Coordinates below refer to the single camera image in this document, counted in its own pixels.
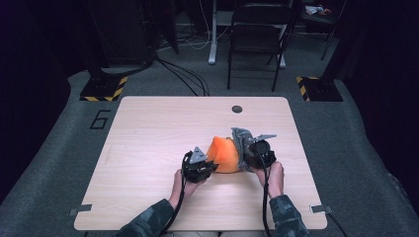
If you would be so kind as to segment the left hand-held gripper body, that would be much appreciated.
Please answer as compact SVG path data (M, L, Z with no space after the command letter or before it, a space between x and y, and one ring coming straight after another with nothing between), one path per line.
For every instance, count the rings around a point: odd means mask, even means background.
M191 183L199 183L206 180L211 173L208 156L199 148L196 147L193 151L185 154L182 162L182 173L184 178Z

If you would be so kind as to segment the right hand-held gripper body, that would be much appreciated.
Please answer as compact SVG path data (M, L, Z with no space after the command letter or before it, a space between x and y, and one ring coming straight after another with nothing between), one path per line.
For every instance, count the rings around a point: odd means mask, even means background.
M249 139L247 148L250 154L245 157L245 162L248 166L256 169L264 169L272 166L277 158L275 152L271 149L268 139L274 137L276 137L275 134L261 134Z

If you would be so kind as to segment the orange plush toy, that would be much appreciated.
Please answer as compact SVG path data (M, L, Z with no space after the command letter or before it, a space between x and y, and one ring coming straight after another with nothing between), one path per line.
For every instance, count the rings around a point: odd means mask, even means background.
M239 170L239 154L231 138L215 136L207 152L208 160L217 164L219 173L229 174Z

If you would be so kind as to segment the person's left hand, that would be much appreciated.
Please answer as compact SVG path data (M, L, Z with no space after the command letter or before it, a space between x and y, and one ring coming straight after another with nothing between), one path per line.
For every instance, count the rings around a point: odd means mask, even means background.
M172 192L168 201L170 202L172 207L175 208L181 199L181 195L184 196L184 199L189 198L195 192L195 190L203 183L204 181L201 181L199 183L191 183L191 182L183 183L182 171L178 170L174 174Z

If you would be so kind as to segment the person's right hand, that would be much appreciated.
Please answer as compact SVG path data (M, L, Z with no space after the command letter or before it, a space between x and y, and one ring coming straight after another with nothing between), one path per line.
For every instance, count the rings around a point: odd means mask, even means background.
M258 177L262 187L268 184L269 198L276 198L284 194L284 178L285 172L281 162L274 162L267 170L269 177L265 178L265 172L262 169L253 168L252 171Z

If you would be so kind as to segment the grey tape strip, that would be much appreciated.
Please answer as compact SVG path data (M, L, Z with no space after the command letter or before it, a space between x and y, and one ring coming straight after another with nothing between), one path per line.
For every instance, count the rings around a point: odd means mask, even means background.
M332 208L328 205L311 205L309 208L312 213L324 212L328 214L333 212Z
M67 215L75 216L75 215L77 215L78 212L90 211L91 208L92 208L92 204L81 204L81 205L78 205L74 208L70 208Z

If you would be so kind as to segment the black stand base hazard stripes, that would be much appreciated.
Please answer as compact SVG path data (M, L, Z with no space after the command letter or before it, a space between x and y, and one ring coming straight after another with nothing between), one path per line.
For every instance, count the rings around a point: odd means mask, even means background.
M343 98L333 82L323 82L317 77L297 77L299 91L307 102L342 102Z
M80 101L112 102L121 95L127 78L93 79L91 78L80 93Z

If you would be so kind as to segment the white desk leg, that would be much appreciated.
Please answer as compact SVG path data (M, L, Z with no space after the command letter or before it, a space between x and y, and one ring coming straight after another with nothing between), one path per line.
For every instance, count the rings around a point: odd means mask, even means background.
M280 26L280 34L279 34L280 39L284 35L284 33L286 31L286 27L287 27L287 25L281 25ZM283 55L281 55L281 56L278 55L277 58L280 60L280 62L279 62L280 69L285 69L286 68L286 62L285 62L284 56Z
M216 51L217 51L217 0L212 0L212 11L211 11L211 41L209 50L209 65L215 65L216 63Z

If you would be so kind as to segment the black folding chair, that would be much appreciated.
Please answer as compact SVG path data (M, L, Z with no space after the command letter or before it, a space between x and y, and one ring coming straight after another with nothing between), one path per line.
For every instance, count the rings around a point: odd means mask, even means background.
M272 91L275 91L286 34L293 20L292 8L279 3L246 3L232 14L228 50L227 89L230 89L234 54L269 56L277 60Z

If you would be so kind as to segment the dark chair with clutter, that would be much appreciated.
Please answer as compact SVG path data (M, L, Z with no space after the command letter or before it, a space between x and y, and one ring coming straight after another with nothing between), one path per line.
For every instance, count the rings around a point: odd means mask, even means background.
M307 23L310 28L315 28L322 34L326 34L326 45L321 55L323 60L327 54L330 43L335 35L340 19L345 11L348 0L301 0L299 9L300 18ZM314 14L309 16L305 13L306 6L319 6L332 11L331 14L322 16Z

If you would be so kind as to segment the black cabinet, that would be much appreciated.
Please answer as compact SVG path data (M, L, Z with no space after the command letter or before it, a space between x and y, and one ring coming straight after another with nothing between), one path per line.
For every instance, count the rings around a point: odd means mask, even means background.
M150 52L139 0L86 0L110 65L141 65Z

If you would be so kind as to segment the orange and white clutter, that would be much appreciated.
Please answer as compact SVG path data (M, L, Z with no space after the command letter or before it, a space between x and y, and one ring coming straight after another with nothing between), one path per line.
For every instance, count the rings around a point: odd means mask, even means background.
M319 5L319 6L306 6L305 13L308 14L309 16L314 15L314 14L326 16L326 15L331 14L332 11L327 8L323 8L321 5Z

